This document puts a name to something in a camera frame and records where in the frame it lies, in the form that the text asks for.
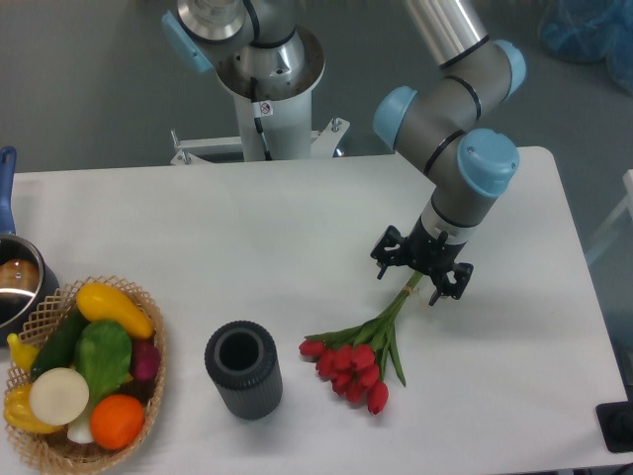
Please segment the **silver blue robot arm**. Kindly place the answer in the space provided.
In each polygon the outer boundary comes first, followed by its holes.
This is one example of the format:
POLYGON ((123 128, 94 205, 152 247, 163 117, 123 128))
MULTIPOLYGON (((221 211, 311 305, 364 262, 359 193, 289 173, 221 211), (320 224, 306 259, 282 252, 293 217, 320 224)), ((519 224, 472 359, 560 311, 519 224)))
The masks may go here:
MULTIPOLYGON (((406 8, 442 79, 427 96, 394 89, 373 128, 434 191, 411 232, 386 229, 371 255, 381 270, 407 266, 428 276, 435 299, 459 299, 473 267, 458 255, 519 165, 513 142, 478 122, 521 85, 526 65, 513 44, 489 38, 467 1, 409 1, 406 8)), ((309 156, 312 92, 324 57, 297 24, 292 2, 181 1, 161 26, 192 69, 214 71, 232 95, 246 160, 309 156)))

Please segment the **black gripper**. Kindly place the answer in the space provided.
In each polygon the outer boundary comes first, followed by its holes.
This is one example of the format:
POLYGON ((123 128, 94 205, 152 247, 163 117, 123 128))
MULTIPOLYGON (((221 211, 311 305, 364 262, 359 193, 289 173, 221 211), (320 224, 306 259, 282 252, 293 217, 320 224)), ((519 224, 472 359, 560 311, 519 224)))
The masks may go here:
POLYGON ((464 246, 463 243, 449 243, 445 232, 441 232, 438 237, 432 236, 418 219, 407 237, 396 227, 387 226, 370 256, 379 267, 378 280, 392 266, 409 265, 429 276, 435 291, 428 305, 433 306, 441 298, 459 300, 468 286, 474 265, 456 262, 464 246))

